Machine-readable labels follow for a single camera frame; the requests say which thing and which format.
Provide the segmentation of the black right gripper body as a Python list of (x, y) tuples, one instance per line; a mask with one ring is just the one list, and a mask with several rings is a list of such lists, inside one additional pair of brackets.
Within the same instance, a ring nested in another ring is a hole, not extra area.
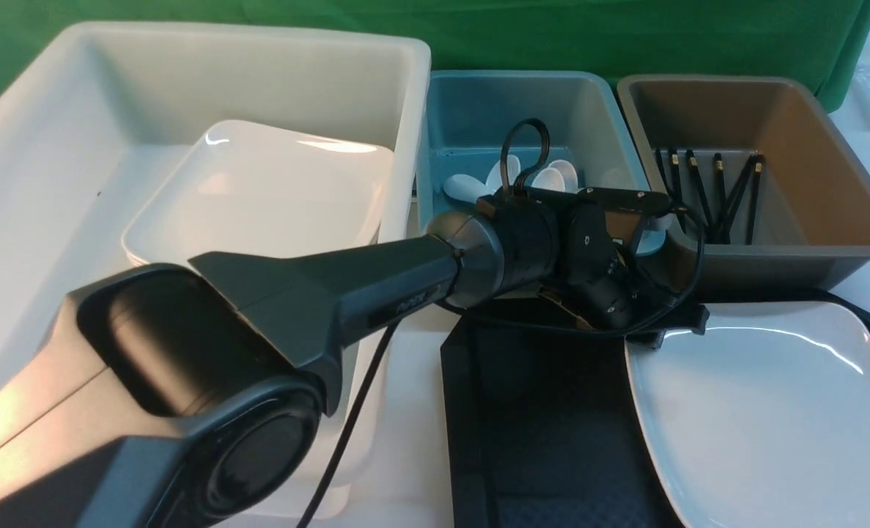
[(608, 273), (589, 282), (541, 281), (538, 296), (564, 314), (559, 328), (590, 337), (619, 338), (659, 350), (673, 331), (703, 335), (709, 309), (656, 283), (638, 261), (620, 251)]

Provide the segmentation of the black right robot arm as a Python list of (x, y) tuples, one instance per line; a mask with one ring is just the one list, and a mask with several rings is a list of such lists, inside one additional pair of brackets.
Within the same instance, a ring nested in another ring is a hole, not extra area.
[(298, 525), (336, 474), (399, 323), (431, 304), (475, 308), (521, 285), (561, 287), (590, 338), (652, 333), (700, 280), (645, 298), (608, 213), (641, 219), (686, 207), (605, 206), (568, 195), (479, 200), (418, 238), (305, 257), (211, 252), (66, 295), (38, 354), (0, 391), (0, 527), (210, 527), (277, 491), (337, 411), (343, 352), (383, 331), (350, 416)]

